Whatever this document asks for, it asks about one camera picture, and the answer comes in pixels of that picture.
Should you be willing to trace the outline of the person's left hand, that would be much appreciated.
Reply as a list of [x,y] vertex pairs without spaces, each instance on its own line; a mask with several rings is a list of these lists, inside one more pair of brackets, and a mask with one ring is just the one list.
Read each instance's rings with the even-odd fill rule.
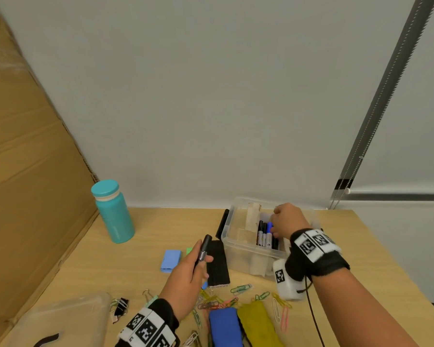
[[207,266],[197,266],[193,272],[201,244],[202,241],[198,240],[191,253],[173,269],[159,294],[159,298],[169,303],[179,322],[191,313],[201,287],[209,277]]

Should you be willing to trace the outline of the person's right hand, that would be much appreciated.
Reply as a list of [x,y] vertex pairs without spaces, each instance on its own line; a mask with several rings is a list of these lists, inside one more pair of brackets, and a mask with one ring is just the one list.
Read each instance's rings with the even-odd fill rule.
[[293,204],[284,203],[274,208],[271,221],[285,221],[288,223],[288,241],[291,244],[291,237],[294,233],[314,229],[306,220],[301,209]]

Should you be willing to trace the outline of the black marker with grey band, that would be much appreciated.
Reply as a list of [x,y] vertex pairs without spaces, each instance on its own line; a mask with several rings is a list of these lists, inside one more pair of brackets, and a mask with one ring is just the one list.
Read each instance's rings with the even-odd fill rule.
[[194,272],[195,268],[197,267],[197,265],[205,260],[205,258],[207,256],[208,247],[209,247],[209,244],[211,242],[212,242],[212,236],[209,234],[206,234],[206,236],[202,240],[202,244],[201,244],[201,247],[200,247],[199,252],[198,252],[197,260],[194,263],[193,272]]

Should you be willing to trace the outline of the person's right forearm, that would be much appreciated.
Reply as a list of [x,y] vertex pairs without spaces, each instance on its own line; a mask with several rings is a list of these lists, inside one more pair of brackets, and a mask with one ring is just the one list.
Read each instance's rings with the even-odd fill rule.
[[340,347],[419,347],[350,270],[312,280]]

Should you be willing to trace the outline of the black felt board eraser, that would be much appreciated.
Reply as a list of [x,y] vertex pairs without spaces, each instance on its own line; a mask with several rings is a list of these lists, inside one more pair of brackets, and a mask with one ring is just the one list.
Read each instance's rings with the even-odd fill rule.
[[208,287],[214,289],[230,285],[231,280],[223,242],[212,240],[208,245],[207,254],[213,257],[213,261],[207,264]]

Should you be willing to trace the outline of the pale wooden block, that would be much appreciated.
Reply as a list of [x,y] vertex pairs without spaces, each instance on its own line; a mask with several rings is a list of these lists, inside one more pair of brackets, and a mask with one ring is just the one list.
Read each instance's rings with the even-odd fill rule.
[[260,212],[261,212],[261,204],[260,203],[248,203],[247,215],[245,220],[246,231],[257,232],[259,228],[260,222]]

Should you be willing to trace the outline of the light blue rubber eraser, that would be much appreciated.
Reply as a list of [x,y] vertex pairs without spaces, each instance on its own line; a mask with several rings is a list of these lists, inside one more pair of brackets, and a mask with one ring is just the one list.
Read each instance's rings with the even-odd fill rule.
[[180,250],[166,250],[160,266],[160,271],[162,273],[170,274],[173,269],[179,264],[180,258]]

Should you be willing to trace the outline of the clear plastic storage box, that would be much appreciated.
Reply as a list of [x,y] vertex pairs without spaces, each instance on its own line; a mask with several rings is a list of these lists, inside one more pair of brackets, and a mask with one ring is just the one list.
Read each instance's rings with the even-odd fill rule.
[[279,240],[279,250],[256,245],[257,232],[244,229],[248,203],[260,203],[260,221],[268,222],[279,202],[254,198],[234,199],[226,221],[221,241],[224,244],[229,269],[274,281],[272,265],[290,254],[288,240]]

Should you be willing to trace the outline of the plain black marker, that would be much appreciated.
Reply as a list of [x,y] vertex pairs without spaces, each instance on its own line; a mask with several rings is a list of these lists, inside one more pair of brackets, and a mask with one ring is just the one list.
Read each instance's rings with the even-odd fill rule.
[[219,226],[218,226],[218,228],[217,228],[217,232],[216,232],[216,235],[215,235],[215,237],[216,237],[218,240],[221,240],[221,236],[222,236],[222,233],[223,233],[223,230],[224,230],[224,227],[225,227],[226,221],[227,221],[227,219],[228,219],[229,213],[230,213],[230,210],[229,210],[229,209],[225,209],[225,210],[224,210],[224,213],[223,213],[223,215],[222,215],[222,218],[221,218],[221,220],[220,220],[220,224],[219,224]]

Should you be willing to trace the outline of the pile of coloured paper clips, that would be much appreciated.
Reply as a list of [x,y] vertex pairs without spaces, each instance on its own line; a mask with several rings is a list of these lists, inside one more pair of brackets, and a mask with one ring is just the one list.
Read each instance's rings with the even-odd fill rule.
[[[241,282],[238,285],[220,287],[201,291],[195,307],[180,324],[178,335],[181,346],[213,347],[210,332],[209,313],[215,309],[240,308],[244,304],[262,301],[284,347],[288,347],[288,322],[292,305],[278,296],[272,281]],[[244,333],[243,346],[251,347]]]

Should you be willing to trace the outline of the green binder clip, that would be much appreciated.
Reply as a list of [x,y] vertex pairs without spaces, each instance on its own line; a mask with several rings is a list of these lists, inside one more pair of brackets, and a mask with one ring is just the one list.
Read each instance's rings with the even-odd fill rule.
[[147,308],[158,298],[158,295],[153,295],[149,289],[144,290],[142,295],[145,298],[145,307]]

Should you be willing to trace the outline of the blue felt board eraser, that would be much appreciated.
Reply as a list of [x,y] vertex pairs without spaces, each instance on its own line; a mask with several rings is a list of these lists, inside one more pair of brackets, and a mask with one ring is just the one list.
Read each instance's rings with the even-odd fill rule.
[[213,347],[244,347],[236,308],[210,311],[209,323]]

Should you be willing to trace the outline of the yellow felt board eraser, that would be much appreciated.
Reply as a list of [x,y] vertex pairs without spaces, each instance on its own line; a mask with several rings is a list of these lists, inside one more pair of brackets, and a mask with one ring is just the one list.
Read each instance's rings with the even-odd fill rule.
[[284,347],[262,301],[244,304],[237,316],[251,347]]

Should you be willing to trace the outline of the black binder clip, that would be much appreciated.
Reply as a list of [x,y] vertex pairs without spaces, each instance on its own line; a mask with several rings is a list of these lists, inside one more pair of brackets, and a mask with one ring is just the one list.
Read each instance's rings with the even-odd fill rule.
[[110,303],[110,318],[112,324],[115,324],[119,319],[128,312],[129,299],[121,297],[115,298]]

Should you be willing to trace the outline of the teal water bottle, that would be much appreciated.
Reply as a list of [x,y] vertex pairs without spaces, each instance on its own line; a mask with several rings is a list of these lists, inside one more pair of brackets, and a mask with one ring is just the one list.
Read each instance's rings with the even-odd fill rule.
[[135,228],[118,182],[98,181],[91,192],[111,240],[115,244],[128,242],[135,235]]

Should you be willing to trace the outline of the clear plastic box lid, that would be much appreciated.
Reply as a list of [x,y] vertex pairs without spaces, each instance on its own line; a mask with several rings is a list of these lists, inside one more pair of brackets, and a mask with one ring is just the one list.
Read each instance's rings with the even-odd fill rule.
[[103,347],[111,302],[101,292],[33,308],[12,329],[7,347]]

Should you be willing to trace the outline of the large brown cardboard box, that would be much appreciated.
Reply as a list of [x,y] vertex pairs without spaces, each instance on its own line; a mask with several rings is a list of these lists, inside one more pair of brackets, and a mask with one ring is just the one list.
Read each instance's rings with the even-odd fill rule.
[[93,184],[0,16],[0,342],[93,222]]

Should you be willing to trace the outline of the grey blind bottom rail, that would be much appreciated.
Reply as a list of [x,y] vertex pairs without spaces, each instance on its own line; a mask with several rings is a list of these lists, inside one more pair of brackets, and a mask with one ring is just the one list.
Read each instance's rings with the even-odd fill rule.
[[344,201],[434,202],[434,182],[402,182],[357,186],[353,180],[339,180],[332,197]]

